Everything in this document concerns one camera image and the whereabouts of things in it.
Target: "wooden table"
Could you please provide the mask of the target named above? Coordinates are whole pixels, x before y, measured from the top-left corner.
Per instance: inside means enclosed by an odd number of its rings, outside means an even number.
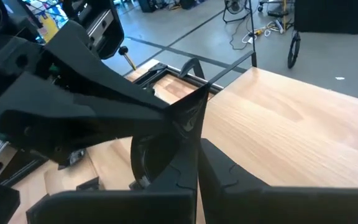
[[[173,103],[194,87],[168,76],[155,89]],[[251,68],[209,100],[203,137],[270,185],[358,187],[357,98]],[[93,146],[80,164],[61,171],[46,163],[15,186],[22,204],[11,223],[25,223],[24,212],[46,193],[74,189],[96,175],[105,189],[128,189],[130,146],[130,138]],[[197,222],[204,223],[198,203]]]

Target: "floor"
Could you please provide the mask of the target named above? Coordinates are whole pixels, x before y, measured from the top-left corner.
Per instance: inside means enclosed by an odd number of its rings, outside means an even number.
[[[270,22],[266,10],[257,12],[258,0],[252,0],[255,27]],[[250,28],[250,21],[225,25],[222,21],[223,0],[207,0],[190,10],[162,9],[143,13],[138,4],[118,8],[126,38],[123,45],[137,65],[155,58],[176,68],[190,58],[201,60],[204,73],[211,78],[252,49],[233,50],[229,42],[234,35],[235,47]],[[227,18],[240,17],[227,15]],[[259,68],[338,91],[358,98],[358,35],[301,33],[301,49],[296,65],[287,68],[291,30],[285,34],[272,33],[255,41]],[[120,74],[131,68],[119,55],[104,61]],[[250,67],[250,59],[218,81],[226,86]]]

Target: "gray concrete floor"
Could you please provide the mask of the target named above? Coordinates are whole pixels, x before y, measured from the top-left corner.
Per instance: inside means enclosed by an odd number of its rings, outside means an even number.
[[[252,0],[252,3],[255,9],[258,0]],[[163,9],[146,14],[140,10],[136,2],[134,5],[125,4],[118,9],[125,35],[154,45],[130,39],[125,39],[123,45],[128,46],[129,55],[137,65],[150,58],[156,58],[180,68],[189,59],[188,55],[175,54],[164,47],[226,64],[233,63],[251,50],[252,46],[248,45],[244,50],[232,49],[229,41],[238,23],[225,25],[221,13],[223,8],[223,0],[207,0],[190,10]],[[255,27],[262,27],[272,20],[267,16],[266,8],[265,6],[263,12],[254,14]],[[197,28],[215,15],[217,16]],[[237,34],[234,35],[235,47],[243,46],[241,39],[246,35],[247,28],[251,29],[250,21],[239,25]],[[292,29],[282,35],[273,32],[269,37],[261,36],[255,41],[258,67],[358,98],[358,35],[301,33],[300,54],[296,65],[290,70],[287,68],[287,54],[291,31]],[[106,60],[105,63],[121,74],[131,70],[119,55]],[[202,62],[201,65],[207,78],[224,69],[206,62]],[[241,63],[240,67],[249,68],[250,60]],[[218,83],[225,86],[239,75],[238,72],[231,72]],[[344,80],[338,80],[336,77],[343,77]]]

